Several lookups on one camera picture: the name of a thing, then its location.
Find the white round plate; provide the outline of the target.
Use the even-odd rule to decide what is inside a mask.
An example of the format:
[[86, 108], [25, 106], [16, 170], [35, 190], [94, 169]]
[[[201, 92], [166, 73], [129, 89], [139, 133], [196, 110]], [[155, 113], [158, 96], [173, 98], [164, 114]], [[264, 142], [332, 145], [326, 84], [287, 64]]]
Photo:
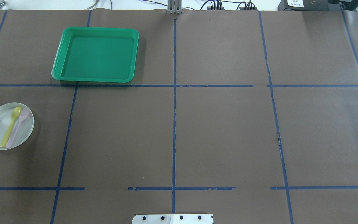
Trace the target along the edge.
[[23, 144], [34, 130], [35, 120], [30, 108], [12, 102], [0, 106], [0, 150]]

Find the yellow plastic spoon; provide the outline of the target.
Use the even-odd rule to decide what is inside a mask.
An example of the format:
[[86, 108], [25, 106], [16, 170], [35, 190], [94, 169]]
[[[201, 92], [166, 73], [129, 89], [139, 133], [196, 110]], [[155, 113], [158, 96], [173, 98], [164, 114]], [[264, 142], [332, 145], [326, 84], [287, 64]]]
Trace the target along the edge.
[[6, 132], [0, 142], [0, 147], [6, 147], [6, 143], [9, 139], [9, 137], [11, 136], [14, 124], [16, 122], [16, 120], [19, 118], [19, 115], [21, 113], [21, 106], [16, 106], [12, 111], [11, 111], [11, 115], [10, 115], [10, 123], [9, 126], [6, 129]]

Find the pink plastic spoon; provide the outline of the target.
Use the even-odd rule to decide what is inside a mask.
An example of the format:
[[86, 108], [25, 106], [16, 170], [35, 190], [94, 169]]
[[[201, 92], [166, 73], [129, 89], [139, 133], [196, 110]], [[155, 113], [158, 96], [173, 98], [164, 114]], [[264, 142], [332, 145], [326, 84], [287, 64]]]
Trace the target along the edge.
[[16, 140], [17, 133], [18, 133], [22, 123], [29, 117], [29, 114], [30, 114], [29, 108], [23, 108], [21, 110], [21, 113], [20, 113], [19, 118], [18, 118], [17, 125], [16, 125], [15, 129], [13, 130], [11, 136], [9, 137], [9, 139], [8, 139], [8, 141], [6, 143], [6, 148], [7, 149], [12, 148], [12, 146], [13, 146], [15, 140]]

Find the green plastic tray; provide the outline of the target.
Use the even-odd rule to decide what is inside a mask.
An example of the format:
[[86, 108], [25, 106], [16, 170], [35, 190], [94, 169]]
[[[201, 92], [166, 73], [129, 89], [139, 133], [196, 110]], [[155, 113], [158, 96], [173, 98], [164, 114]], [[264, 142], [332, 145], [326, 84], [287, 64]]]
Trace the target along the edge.
[[135, 75], [139, 33], [116, 27], [67, 27], [51, 76], [60, 81], [128, 83]]

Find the black desktop box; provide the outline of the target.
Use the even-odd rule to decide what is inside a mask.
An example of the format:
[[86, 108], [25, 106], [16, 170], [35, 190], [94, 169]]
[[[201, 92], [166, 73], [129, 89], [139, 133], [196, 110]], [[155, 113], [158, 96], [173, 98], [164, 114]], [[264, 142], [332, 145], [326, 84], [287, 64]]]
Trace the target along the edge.
[[341, 11], [342, 7], [331, 0], [281, 0], [277, 10], [333, 12]]

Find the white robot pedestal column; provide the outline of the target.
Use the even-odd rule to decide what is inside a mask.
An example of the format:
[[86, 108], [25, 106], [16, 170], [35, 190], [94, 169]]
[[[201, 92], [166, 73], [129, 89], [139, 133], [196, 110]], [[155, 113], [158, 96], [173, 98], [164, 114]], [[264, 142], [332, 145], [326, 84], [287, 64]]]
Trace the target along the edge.
[[213, 224], [212, 214], [139, 214], [132, 224]]

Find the aluminium frame post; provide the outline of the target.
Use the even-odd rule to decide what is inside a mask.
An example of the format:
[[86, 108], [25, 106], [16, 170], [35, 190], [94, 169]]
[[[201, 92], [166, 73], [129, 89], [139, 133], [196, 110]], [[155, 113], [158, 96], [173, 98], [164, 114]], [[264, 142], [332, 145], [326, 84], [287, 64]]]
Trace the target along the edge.
[[182, 0], [168, 0], [167, 1], [167, 13], [168, 14], [182, 14]]

